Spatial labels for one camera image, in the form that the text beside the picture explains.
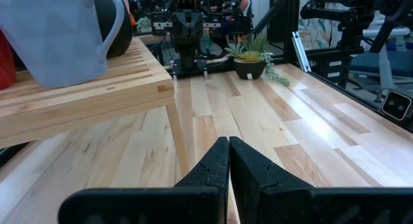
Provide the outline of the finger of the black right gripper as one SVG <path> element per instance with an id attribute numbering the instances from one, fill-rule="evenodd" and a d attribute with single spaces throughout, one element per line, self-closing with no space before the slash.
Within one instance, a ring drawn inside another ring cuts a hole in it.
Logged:
<path id="1" fill-rule="evenodd" d="M 191 12 L 188 14 L 187 22 L 191 42 L 198 43 L 203 36 L 203 14 L 201 12 Z"/>
<path id="2" fill-rule="evenodd" d="M 187 32 L 186 32 L 186 17 L 185 13 L 183 12 L 175 12 L 173 13 L 173 29 L 174 29 L 174 36 L 176 43 L 183 43 L 187 40 Z"/>

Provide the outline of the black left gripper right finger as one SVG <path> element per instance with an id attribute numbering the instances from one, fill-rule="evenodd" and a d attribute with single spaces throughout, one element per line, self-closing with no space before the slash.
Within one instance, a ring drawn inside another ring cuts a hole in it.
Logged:
<path id="1" fill-rule="evenodd" d="M 242 223 L 412 223 L 409 187 L 314 187 L 238 137 L 229 141 Z"/>

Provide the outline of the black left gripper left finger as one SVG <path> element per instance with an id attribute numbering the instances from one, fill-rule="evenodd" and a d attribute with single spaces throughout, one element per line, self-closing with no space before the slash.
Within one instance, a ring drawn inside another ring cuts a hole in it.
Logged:
<path id="1" fill-rule="evenodd" d="M 89 188 L 62 202 L 59 223 L 225 223 L 230 143 L 219 137 L 169 188 Z"/>

